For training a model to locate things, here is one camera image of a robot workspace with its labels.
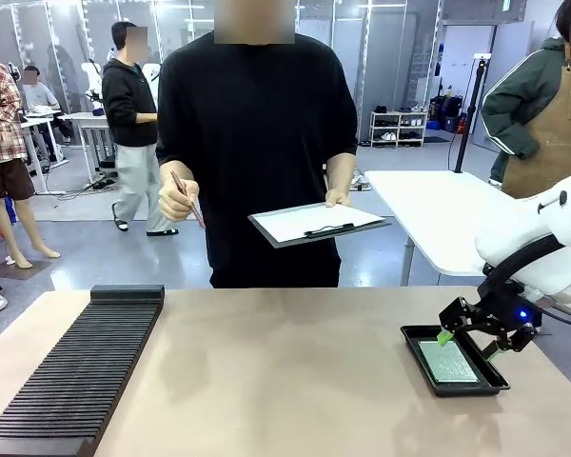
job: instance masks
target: black tray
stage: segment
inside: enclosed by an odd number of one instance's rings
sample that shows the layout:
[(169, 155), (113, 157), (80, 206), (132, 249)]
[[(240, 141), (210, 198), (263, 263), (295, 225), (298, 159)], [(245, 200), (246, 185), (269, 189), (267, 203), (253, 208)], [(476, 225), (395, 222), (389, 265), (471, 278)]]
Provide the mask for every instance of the black tray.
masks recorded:
[(438, 397), (485, 397), (497, 395), (502, 390), (509, 390), (510, 386), (493, 364), (482, 357), (480, 348), (464, 332), (456, 333), (454, 341), (462, 351), (465, 359), (472, 367), (478, 379), (478, 383), (440, 383), (434, 378), (429, 365), (425, 361), (420, 341), (436, 341), (436, 337), (442, 331), (440, 326), (404, 326), (401, 328), (412, 355), (423, 372), (423, 377), (433, 392)]

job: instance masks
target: brown shorts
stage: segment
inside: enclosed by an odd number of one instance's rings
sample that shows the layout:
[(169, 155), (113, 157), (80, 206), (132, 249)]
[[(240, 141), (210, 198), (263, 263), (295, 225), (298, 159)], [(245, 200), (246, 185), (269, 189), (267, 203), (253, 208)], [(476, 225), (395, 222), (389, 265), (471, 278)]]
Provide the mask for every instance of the brown shorts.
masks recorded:
[(0, 164), (0, 198), (28, 200), (35, 193), (26, 164), (14, 159)]

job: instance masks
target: clipboard clip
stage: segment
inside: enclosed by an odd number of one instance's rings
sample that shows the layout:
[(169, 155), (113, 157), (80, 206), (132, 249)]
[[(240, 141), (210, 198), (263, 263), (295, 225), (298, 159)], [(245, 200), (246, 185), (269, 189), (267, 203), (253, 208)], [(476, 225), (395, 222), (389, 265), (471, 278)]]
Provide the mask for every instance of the clipboard clip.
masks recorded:
[(343, 226), (340, 226), (340, 227), (325, 226), (325, 227), (319, 228), (317, 230), (306, 231), (305, 232), (305, 238), (313, 239), (313, 238), (320, 238), (320, 237), (324, 237), (324, 236), (330, 237), (332, 235), (340, 235), (340, 234), (347, 233), (348, 231), (353, 231), (353, 230), (355, 230), (354, 224), (344, 224)]

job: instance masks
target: shoe rack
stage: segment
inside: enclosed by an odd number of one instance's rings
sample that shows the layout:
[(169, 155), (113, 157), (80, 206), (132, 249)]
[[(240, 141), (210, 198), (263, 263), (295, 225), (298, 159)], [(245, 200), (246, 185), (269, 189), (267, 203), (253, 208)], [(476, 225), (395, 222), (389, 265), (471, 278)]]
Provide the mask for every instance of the shoe rack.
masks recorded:
[[(370, 146), (422, 146), (425, 142), (427, 112), (391, 111), (370, 113)], [(393, 133), (393, 139), (383, 139)]]

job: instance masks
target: brown apron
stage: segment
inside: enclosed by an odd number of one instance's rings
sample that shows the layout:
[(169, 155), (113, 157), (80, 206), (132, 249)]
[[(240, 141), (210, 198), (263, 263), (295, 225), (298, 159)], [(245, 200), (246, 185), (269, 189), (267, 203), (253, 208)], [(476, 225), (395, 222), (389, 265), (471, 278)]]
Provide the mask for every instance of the brown apron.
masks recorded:
[(554, 100), (526, 127), (540, 150), (526, 160), (510, 156), (502, 190), (514, 198), (527, 198), (551, 189), (571, 176), (571, 48), (565, 46), (567, 66)]

